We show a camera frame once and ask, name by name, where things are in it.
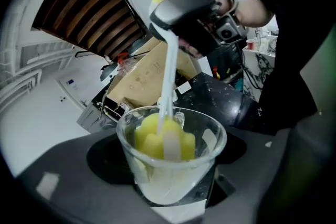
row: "red cup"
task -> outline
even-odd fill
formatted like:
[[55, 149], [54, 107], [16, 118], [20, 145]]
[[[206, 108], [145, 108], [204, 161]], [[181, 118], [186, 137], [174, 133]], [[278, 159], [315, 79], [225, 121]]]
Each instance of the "red cup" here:
[[255, 42], [256, 42], [256, 40], [253, 39], [253, 38], [248, 39], [248, 40], [246, 41], [246, 43], [247, 43], [247, 48], [248, 48], [249, 50], [254, 50], [254, 48], [255, 48]]

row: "cable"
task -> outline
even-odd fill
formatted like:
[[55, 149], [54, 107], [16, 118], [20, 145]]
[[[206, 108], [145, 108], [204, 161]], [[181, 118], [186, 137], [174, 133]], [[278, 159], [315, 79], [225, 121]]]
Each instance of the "cable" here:
[[250, 70], [247, 69], [247, 68], [245, 67], [245, 56], [244, 56], [243, 50], [241, 50], [237, 44], [235, 44], [235, 46], [236, 46], [236, 48], [237, 48], [237, 51], [238, 51], [238, 53], [239, 53], [239, 56], [240, 56], [240, 59], [241, 59], [241, 62], [242, 62], [242, 63], [241, 63], [241, 67], [242, 67], [242, 69], [245, 71], [246, 76], [247, 76], [248, 80], [250, 81], [251, 85], [252, 85], [255, 89], [262, 90], [262, 88], [258, 86], [258, 83], [256, 82], [256, 80], [255, 80], [254, 78], [252, 78], [252, 80], [253, 80], [254, 83], [253, 83], [252, 80], [251, 80], [251, 77], [250, 77], [250, 75], [251, 75], [251, 74], [250, 74]]

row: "clear plastic cup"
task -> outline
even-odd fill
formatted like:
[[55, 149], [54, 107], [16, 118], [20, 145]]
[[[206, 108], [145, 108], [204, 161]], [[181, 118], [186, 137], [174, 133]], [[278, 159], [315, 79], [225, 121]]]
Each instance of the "clear plastic cup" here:
[[134, 130], [144, 118], [158, 112], [158, 106], [145, 106], [124, 114], [118, 121], [117, 135], [142, 194], [151, 202], [169, 205], [181, 200], [210, 170], [225, 147], [227, 136], [214, 118], [174, 107], [175, 120], [185, 132], [195, 135], [195, 159], [182, 162], [153, 159], [135, 149]]

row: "yellow ice cubes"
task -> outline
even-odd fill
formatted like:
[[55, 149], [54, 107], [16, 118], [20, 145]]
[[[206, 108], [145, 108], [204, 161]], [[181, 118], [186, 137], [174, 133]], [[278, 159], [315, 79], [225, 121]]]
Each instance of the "yellow ice cubes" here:
[[180, 125], [166, 118], [160, 133], [156, 134], [159, 114], [151, 114], [146, 117], [140, 127], [135, 130], [135, 148], [152, 158], [163, 159], [163, 134], [176, 133], [180, 137], [181, 160], [187, 161], [195, 158], [195, 136], [185, 133]]

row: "cardboard box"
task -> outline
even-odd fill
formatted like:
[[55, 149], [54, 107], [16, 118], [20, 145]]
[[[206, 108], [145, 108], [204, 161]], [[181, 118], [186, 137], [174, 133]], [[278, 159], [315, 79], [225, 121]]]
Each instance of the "cardboard box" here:
[[155, 37], [152, 37], [144, 45], [142, 45], [138, 50], [136, 50], [132, 55], [139, 55], [139, 54], [143, 54], [145, 52], [151, 51], [160, 43], [161, 43], [160, 40], [156, 39]]
[[[161, 96], [166, 53], [166, 43], [161, 42], [154, 46], [131, 72], [123, 78], [114, 78], [107, 97], [118, 104], [130, 102], [134, 107], [155, 104]], [[191, 57], [181, 50], [178, 53], [176, 69], [188, 80], [199, 73]]]

